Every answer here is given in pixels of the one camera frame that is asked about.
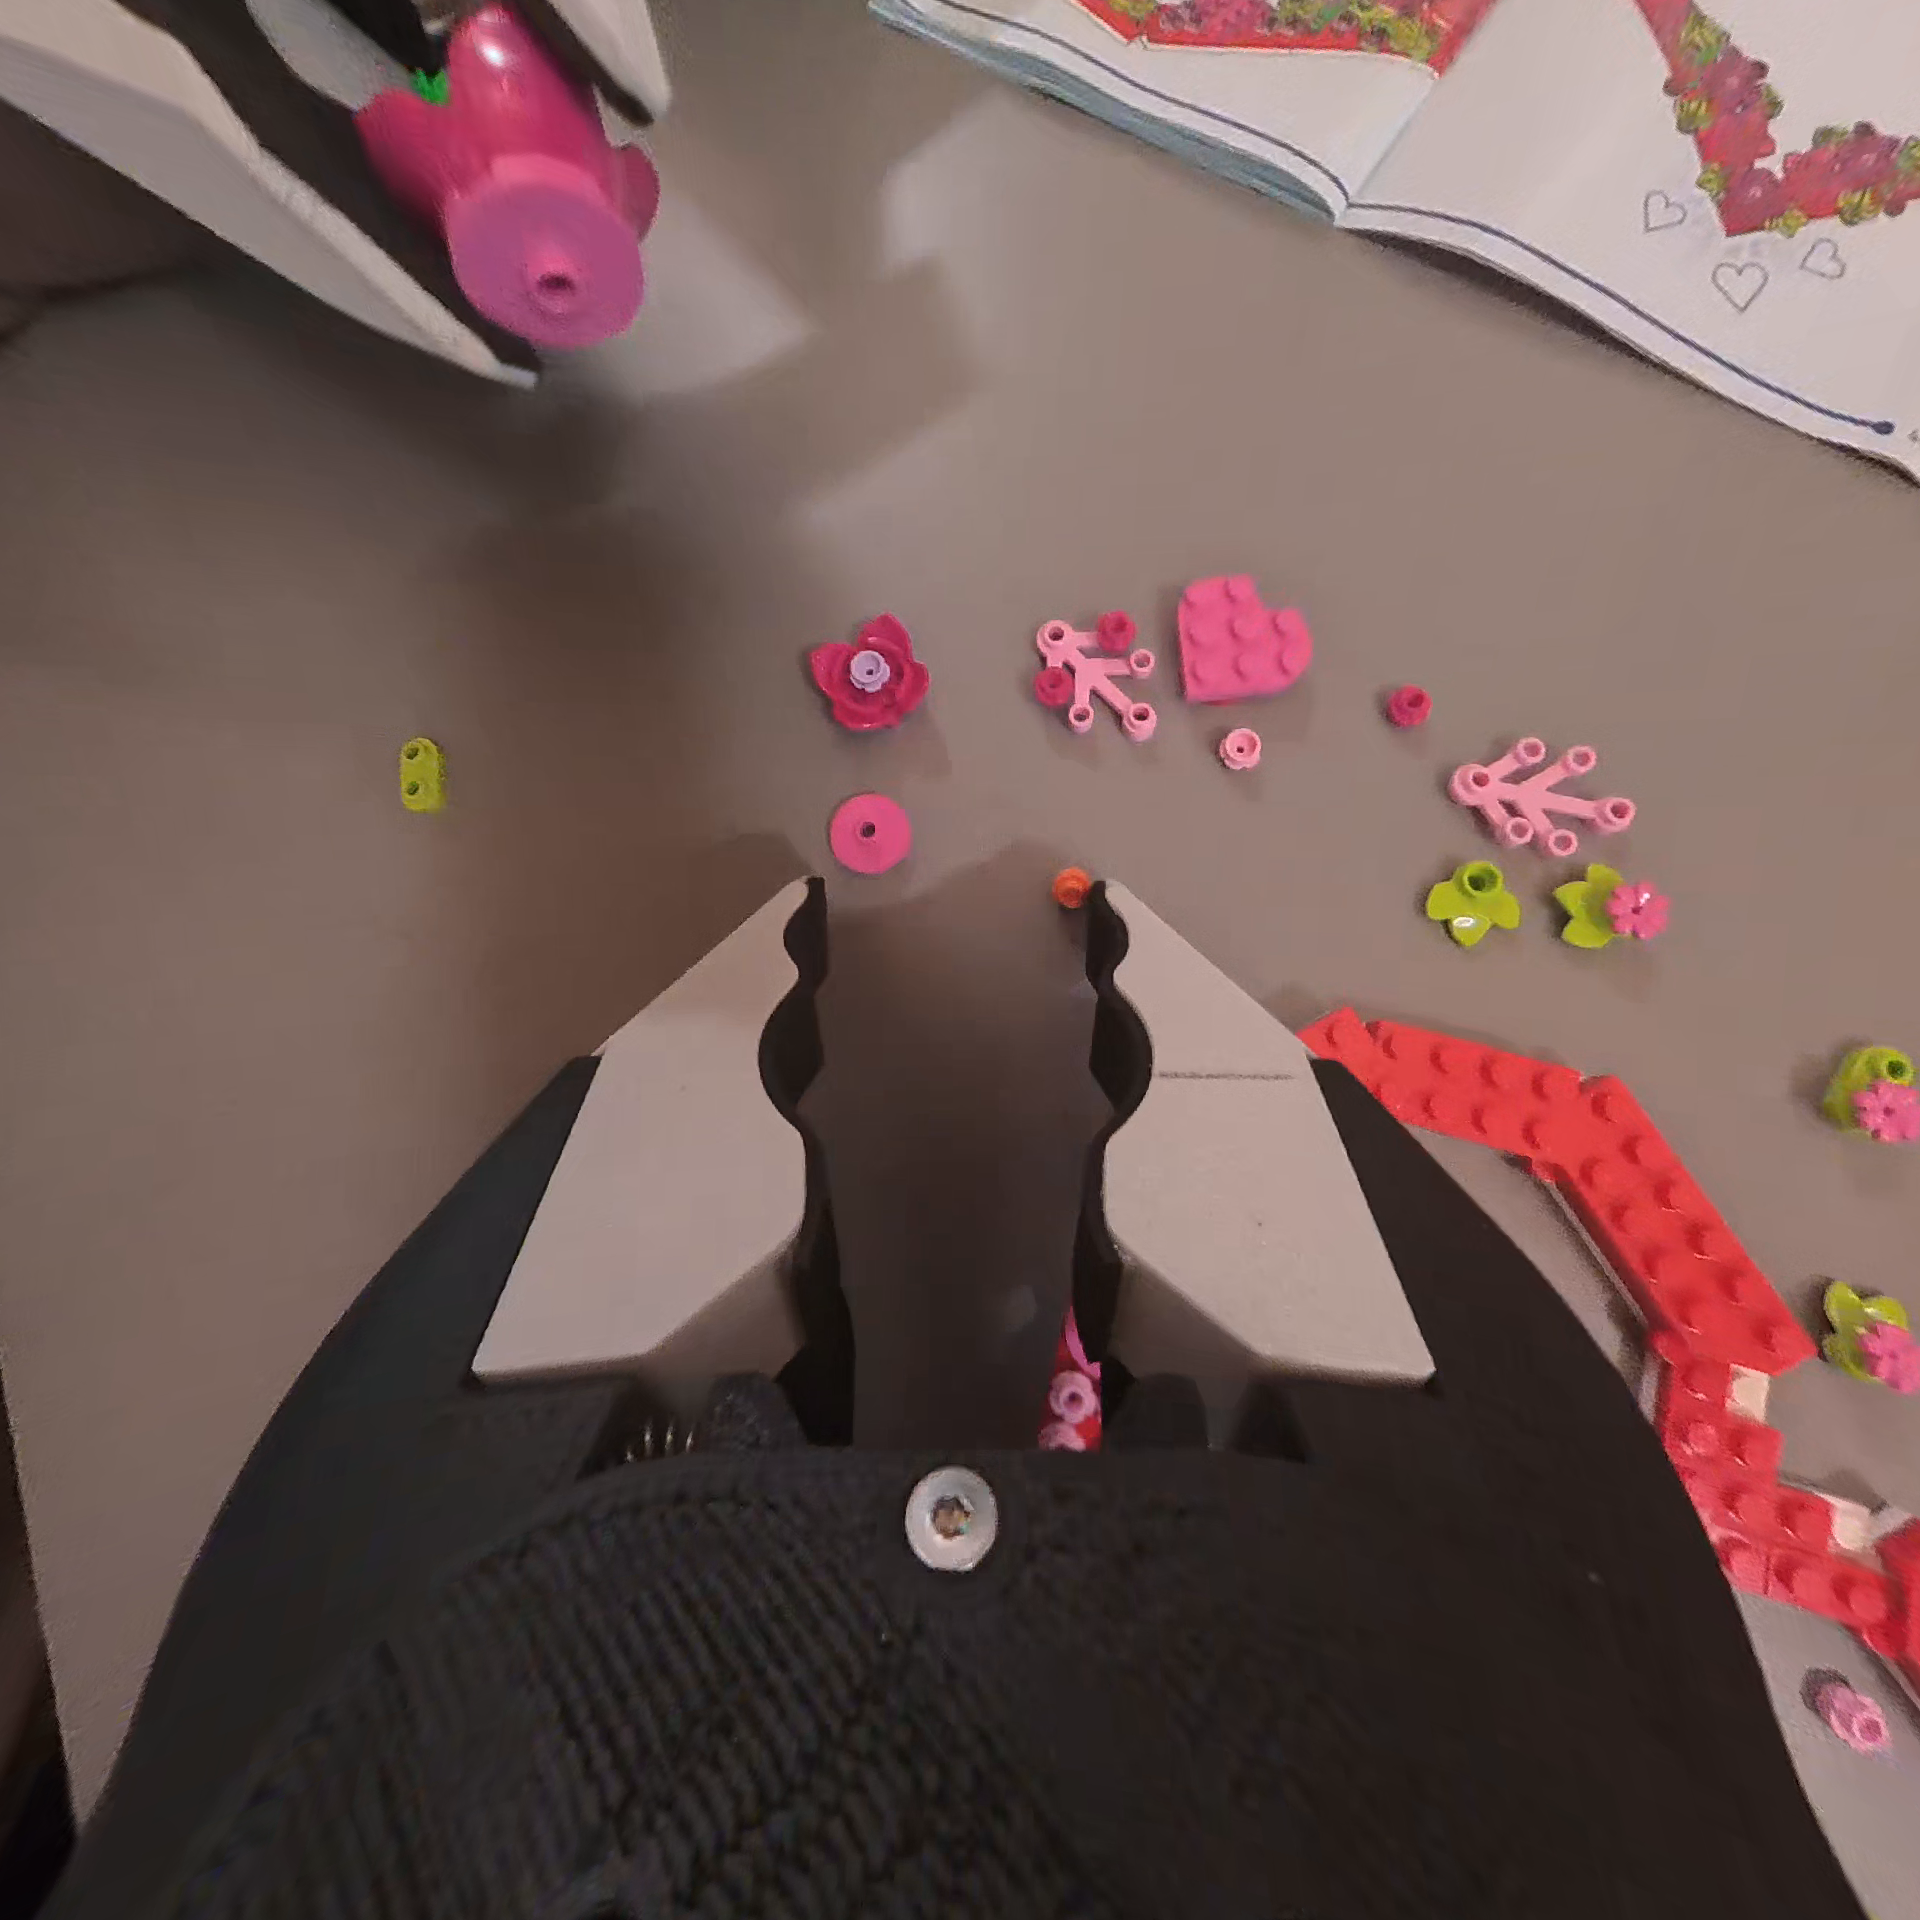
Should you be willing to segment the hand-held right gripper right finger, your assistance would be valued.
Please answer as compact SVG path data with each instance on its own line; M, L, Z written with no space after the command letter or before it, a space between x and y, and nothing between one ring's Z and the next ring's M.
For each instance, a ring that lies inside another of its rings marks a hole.
M1310 1045L1118 881L1080 908L1103 1100L1072 1233L1086 1448L1208 1446L1266 1388L1438 1378Z

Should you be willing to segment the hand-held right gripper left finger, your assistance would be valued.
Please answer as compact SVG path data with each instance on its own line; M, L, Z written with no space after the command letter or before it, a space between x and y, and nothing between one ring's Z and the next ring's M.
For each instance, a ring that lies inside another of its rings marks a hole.
M854 1318L823 1148L823 878L794 881L592 1056L471 1368L638 1382L691 1418L723 1377L775 1378L815 1446L854 1434Z

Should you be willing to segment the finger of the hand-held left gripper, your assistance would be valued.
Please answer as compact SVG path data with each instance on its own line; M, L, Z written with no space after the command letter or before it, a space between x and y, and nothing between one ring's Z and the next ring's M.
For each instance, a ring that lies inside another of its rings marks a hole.
M316 301L531 390L538 354L478 314L374 180L350 109L255 26L6 26L3 101Z
M440 73L452 30L484 2L247 2L255 30L300 82L347 109ZM546 56L595 89L612 117L654 126L668 76L644 2L507 2Z

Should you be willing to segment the pink flower lego piece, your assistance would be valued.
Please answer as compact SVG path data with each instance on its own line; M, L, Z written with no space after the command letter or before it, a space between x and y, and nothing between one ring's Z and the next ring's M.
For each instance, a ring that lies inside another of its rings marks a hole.
M351 126L483 320L535 349L588 349L635 324L655 165L608 137L588 82L510 6L470 13L440 76L375 94Z

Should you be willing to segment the red heart lego frame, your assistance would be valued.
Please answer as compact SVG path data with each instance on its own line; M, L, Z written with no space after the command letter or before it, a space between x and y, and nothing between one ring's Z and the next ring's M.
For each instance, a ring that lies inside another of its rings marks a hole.
M1782 1476L1767 1388L1814 1338L1616 1077L1332 1010L1299 1029L1408 1129L1522 1166L1640 1316L1654 1424L1727 1582L1859 1637L1916 1690L1916 1521Z

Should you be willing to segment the magenta rose with lavender stud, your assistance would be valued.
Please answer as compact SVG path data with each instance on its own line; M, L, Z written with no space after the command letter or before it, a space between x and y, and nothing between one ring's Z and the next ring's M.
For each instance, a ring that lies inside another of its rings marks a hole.
M804 664L846 733L887 733L904 725L930 690L930 669L906 624L890 612L866 618L847 641L815 646Z

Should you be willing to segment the scattered small lego pieces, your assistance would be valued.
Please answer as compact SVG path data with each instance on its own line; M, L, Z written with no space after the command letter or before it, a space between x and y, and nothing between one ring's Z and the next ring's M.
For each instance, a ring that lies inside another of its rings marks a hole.
M1616 873L1606 862L1588 862L1579 874L1552 892L1559 914L1562 944L1582 953L1646 941L1659 937L1668 920L1668 902L1659 889ZM1492 858L1470 858L1448 878L1439 878L1423 898L1423 917L1439 926L1452 948L1471 950L1492 930L1515 930L1522 924L1522 905ZM1911 1142L1916 1138L1916 1070L1898 1048L1863 1048L1848 1056L1876 1077L1844 1080L1842 1093L1859 1138ZM1819 1297L1815 1357L1844 1378L1892 1392L1916 1402L1916 1312L1883 1293L1859 1293L1831 1280ZM1879 1505L1900 1521L1916 1517Z

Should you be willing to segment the pink branch lego piece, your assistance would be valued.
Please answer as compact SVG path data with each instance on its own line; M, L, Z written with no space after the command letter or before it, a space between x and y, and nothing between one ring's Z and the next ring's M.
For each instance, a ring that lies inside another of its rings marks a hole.
M1492 844L1570 862L1591 838L1616 838L1636 824L1636 804L1572 786L1598 774L1591 744L1559 756L1538 737L1522 737L1491 762L1460 762L1444 782L1448 801L1467 808Z
M1094 717L1107 709L1127 741L1143 744L1155 737L1158 709L1138 686L1155 674L1158 658L1138 642L1127 612L1102 612L1087 630L1046 618L1034 652L1039 668L1031 693L1063 717L1070 733L1090 733Z

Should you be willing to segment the pink heart lego plate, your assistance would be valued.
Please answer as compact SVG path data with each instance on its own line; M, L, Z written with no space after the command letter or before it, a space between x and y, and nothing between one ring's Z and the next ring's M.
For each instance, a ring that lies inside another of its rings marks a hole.
M1310 622L1270 606L1248 574L1195 580L1179 597L1187 704L1242 704L1291 690L1311 664Z

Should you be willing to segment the open instruction booklet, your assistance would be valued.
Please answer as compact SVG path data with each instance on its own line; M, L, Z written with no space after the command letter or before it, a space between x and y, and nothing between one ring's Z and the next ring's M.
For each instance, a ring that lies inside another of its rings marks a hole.
M1915 2L871 2L1916 474Z

